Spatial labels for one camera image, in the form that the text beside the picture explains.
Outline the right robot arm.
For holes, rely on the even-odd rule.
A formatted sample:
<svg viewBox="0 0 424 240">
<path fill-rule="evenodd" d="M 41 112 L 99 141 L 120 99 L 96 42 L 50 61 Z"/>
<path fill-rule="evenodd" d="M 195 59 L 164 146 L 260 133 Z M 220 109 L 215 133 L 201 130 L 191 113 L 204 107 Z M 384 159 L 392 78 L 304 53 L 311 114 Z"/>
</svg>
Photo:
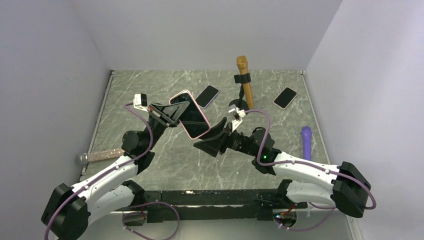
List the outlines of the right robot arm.
<svg viewBox="0 0 424 240">
<path fill-rule="evenodd" d="M 260 173 L 283 177 L 275 195 L 280 207 L 322 204 L 354 218 L 362 218 L 368 209 L 371 184 L 354 164 L 323 164 L 294 157 L 274 148 L 275 141 L 264 127 L 246 136 L 223 119 L 212 131 L 214 136 L 202 137 L 193 146 L 212 157 L 227 149 L 253 156 L 252 165 Z"/>
</svg>

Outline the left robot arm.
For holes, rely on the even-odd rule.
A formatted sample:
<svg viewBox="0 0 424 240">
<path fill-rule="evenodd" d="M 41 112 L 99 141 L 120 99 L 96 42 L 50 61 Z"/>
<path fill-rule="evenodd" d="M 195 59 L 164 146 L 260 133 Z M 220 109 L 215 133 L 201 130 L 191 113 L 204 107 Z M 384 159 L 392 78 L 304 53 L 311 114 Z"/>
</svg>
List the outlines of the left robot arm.
<svg viewBox="0 0 424 240">
<path fill-rule="evenodd" d="M 146 108 L 148 119 L 136 112 L 146 127 L 123 134 L 121 156 L 88 179 L 72 186 L 62 183 L 53 190 L 41 217 L 46 226 L 43 238 L 77 240 L 91 224 L 115 210 L 129 208 L 144 217 L 146 206 L 164 205 L 147 196 L 132 178 L 149 167 L 155 156 L 153 146 L 167 128 L 178 126 L 189 106 L 188 101 L 152 103 Z"/>
</svg>

